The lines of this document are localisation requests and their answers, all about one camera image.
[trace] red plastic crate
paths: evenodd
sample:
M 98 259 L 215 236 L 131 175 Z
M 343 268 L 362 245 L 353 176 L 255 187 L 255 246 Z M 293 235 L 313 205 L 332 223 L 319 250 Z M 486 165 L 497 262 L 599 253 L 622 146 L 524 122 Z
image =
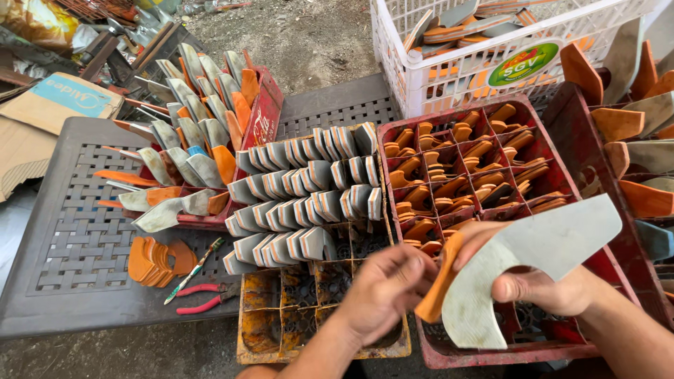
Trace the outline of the red plastic crate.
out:
M 245 135 L 243 136 L 241 150 L 246 150 L 249 147 L 262 145 L 267 142 L 273 142 L 276 139 L 278 120 L 280 119 L 281 107 L 283 106 L 283 93 L 281 93 L 281 90 L 276 85 L 276 82 L 272 78 L 272 74 L 270 74 L 267 67 L 255 66 L 255 70 L 257 72 L 260 92 L 253 101 L 251 117 L 248 121 Z M 159 145 L 153 144 L 152 147 L 157 151 L 161 151 Z M 154 179 L 150 170 L 145 166 L 141 168 L 139 175 L 145 179 Z M 242 179 L 246 177 L 246 175 L 247 173 L 244 170 L 240 170 L 237 167 L 234 171 L 234 180 Z M 192 194 L 202 189 L 203 188 L 191 187 L 187 184 L 183 184 L 181 196 L 183 196 L 183 194 Z M 222 192 L 224 190 L 218 188 L 211 189 L 216 190 L 217 192 Z M 180 224 L 177 225 L 176 228 L 227 231 L 224 220 L 231 216 L 236 209 L 240 209 L 240 207 L 240 204 L 233 202 L 230 198 L 222 212 L 215 216 L 179 214 L 178 222 Z M 123 211 L 123 215 L 129 218 L 137 218 L 141 214 L 142 212 Z
M 578 193 L 578 190 L 576 189 L 569 172 L 560 159 L 557 150 L 555 149 L 545 128 L 541 125 L 541 122 L 534 109 L 531 107 L 531 104 L 527 98 L 521 94 L 495 98 L 471 104 L 468 107 L 457 107 L 443 112 L 432 113 L 430 115 L 382 125 L 377 131 L 379 152 L 382 157 L 385 157 L 384 143 L 394 141 L 398 133 L 403 129 L 413 129 L 415 131 L 416 141 L 418 139 L 417 127 L 421 122 L 429 122 L 432 125 L 443 125 L 463 119 L 470 111 L 478 111 L 481 115 L 481 119 L 474 127 L 476 129 L 477 135 L 488 134 L 494 143 L 493 150 L 487 154 L 503 154 L 501 142 L 504 141 L 507 136 L 503 134 L 496 135 L 489 125 L 487 116 L 494 113 L 505 103 L 511 104 L 517 109 L 517 114 L 509 119 L 509 123 L 519 123 L 520 125 L 526 125 L 535 136 L 533 143 L 521 149 L 520 154 L 523 154 L 521 159 L 528 160 L 544 157 L 550 166 L 550 170 L 547 171 L 547 173 L 539 178 L 536 178 L 532 182 L 535 184 L 535 186 L 534 189 L 532 189 L 530 192 L 531 196 L 528 195 L 527 197 L 542 196 L 550 192 L 560 191 L 563 194 L 562 197 L 567 198 L 569 202 L 578 201 L 580 199 L 580 194 Z M 433 135 L 442 140 L 456 142 L 451 131 L 439 132 Z M 465 152 L 466 149 L 470 148 L 474 143 L 474 141 L 462 142 L 460 144 L 455 143 L 453 146 L 432 151 L 440 152 L 441 158 L 444 155 L 446 158 L 454 160 L 460 154 L 460 152 Z M 417 156 L 422 159 L 422 167 L 420 169 L 419 179 L 423 180 L 426 185 L 431 187 L 431 192 L 437 186 L 447 183 L 448 181 L 429 181 L 428 175 L 424 169 L 425 164 L 423 162 L 423 154 L 420 151 L 418 144 L 416 144 L 415 150 L 417 151 Z M 392 213 L 395 230 L 400 241 L 402 241 L 403 232 L 410 229 L 416 220 L 424 218 L 417 216 L 403 222 L 402 224 L 398 222 L 395 204 L 396 202 L 401 201 L 403 197 L 412 190 L 413 187 L 393 189 L 390 182 L 388 181 L 388 177 L 390 171 L 393 171 L 394 168 L 401 163 L 401 161 L 404 161 L 408 158 L 409 157 L 387 158 L 382 163 L 384 168 L 384 177 L 386 178 L 385 185 L 391 204 L 390 212 Z M 526 170 L 520 167 L 509 166 L 507 159 L 502 159 L 501 162 L 504 165 L 502 169 L 487 171 L 487 173 L 497 171 L 502 172 L 507 181 L 513 182 L 515 175 Z M 465 175 L 468 174 L 465 167 L 459 168 L 458 173 Z M 472 179 L 481 175 L 484 174 L 478 173 L 469 175 L 469 183 L 471 183 L 468 190 L 469 194 L 472 194 L 474 191 L 474 188 L 472 188 Z M 517 193 L 514 195 L 514 198 L 518 204 L 515 206 L 510 206 L 509 208 L 482 209 L 482 206 L 478 202 L 478 204 L 475 204 L 475 206 L 466 208 L 460 212 L 457 212 L 456 214 L 449 214 L 440 217 L 437 216 L 437 211 L 434 209 L 433 202 L 431 201 L 430 204 L 433 207 L 434 216 L 430 218 L 434 218 L 437 221 L 437 226 L 434 230 L 429 232 L 429 236 L 432 237 L 432 239 L 443 239 L 441 232 L 442 229 L 446 229 L 447 227 L 462 222 L 470 217 L 476 217 L 481 221 L 505 221 L 530 216 L 531 211 L 526 203 L 526 200 L 522 197 L 517 189 L 516 191 Z M 620 267 L 618 267 L 615 258 L 608 247 L 605 246 L 602 250 L 599 250 L 596 254 L 585 261 L 584 265 L 602 279 L 613 285 L 616 289 L 621 291 L 621 293 L 630 299 L 630 301 L 639 304 L 639 301 L 632 291 L 630 284 L 628 283 L 625 275 L 622 273 Z M 417 318 L 417 331 L 419 333 L 419 340 L 426 366 L 429 368 L 438 369 L 493 364 L 528 363 L 533 361 L 576 359 L 599 356 L 599 351 L 597 348 L 591 343 L 587 343 L 585 341 L 584 337 L 580 333 L 575 318 L 566 318 L 565 320 L 543 320 L 541 322 L 541 330 L 545 335 L 546 341 L 516 343 L 513 334 L 520 331 L 521 326 L 516 315 L 514 303 L 495 304 L 494 310 L 502 317 L 503 322 L 500 325 L 501 332 L 503 333 L 505 340 L 508 342 L 508 349 L 502 351 L 459 349 L 451 342 L 441 322 L 428 324 Z
M 653 264 L 641 246 L 630 208 L 604 153 L 604 144 L 594 127 L 590 109 L 576 84 L 566 82 L 560 87 L 543 113 L 543 121 L 582 197 L 603 193 L 611 197 L 622 218 L 623 229 L 609 242 L 609 247 L 644 311 L 669 330 L 674 330 L 674 307 L 665 297 Z M 626 175 L 624 179 L 643 181 L 655 176 L 659 175 Z

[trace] blue foam piece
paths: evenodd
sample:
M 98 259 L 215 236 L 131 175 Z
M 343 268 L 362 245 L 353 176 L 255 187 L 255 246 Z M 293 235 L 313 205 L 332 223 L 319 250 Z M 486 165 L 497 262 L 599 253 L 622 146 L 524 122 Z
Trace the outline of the blue foam piece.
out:
M 634 222 L 650 260 L 663 260 L 674 256 L 674 233 L 644 221 Z
M 201 146 L 192 146 L 187 148 L 187 152 L 189 153 L 190 156 L 197 155 L 197 154 L 203 154 L 208 156 L 204 149 L 202 149 Z

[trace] blue printed label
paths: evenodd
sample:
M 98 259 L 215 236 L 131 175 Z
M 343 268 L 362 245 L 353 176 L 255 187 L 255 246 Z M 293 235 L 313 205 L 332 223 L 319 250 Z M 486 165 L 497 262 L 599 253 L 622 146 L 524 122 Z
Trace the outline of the blue printed label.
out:
M 111 100 L 110 96 L 56 75 L 41 81 L 30 91 L 88 117 L 99 116 Z

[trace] pliers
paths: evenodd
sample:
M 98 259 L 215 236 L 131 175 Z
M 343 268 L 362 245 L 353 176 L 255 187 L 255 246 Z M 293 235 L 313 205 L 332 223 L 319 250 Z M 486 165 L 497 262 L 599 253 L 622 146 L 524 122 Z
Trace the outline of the pliers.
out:
M 176 310 L 176 313 L 178 313 L 179 315 L 183 315 L 183 314 L 197 314 L 206 312 L 207 310 L 213 308 L 214 306 L 222 304 L 228 299 L 231 299 L 232 297 L 238 296 L 241 293 L 241 282 L 230 283 L 228 285 L 225 283 L 220 283 L 219 285 L 201 284 L 190 288 L 182 289 L 178 291 L 178 293 L 176 293 L 175 295 L 176 297 L 181 297 L 201 291 L 221 292 L 221 294 L 211 299 L 211 301 L 209 301 L 208 303 L 205 303 L 204 305 L 199 305 L 198 307 L 178 308 Z

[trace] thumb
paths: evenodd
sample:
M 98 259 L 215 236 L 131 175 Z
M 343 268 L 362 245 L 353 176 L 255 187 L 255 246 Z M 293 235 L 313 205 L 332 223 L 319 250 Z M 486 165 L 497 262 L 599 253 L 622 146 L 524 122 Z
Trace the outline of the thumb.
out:
M 552 284 L 553 280 L 540 270 L 526 274 L 506 272 L 494 280 L 491 285 L 491 296 L 499 303 L 516 300 L 545 302 L 550 298 Z
M 391 277 L 382 282 L 379 287 L 383 299 L 394 299 L 401 293 L 414 288 L 424 273 L 423 261 L 420 257 L 411 257 Z

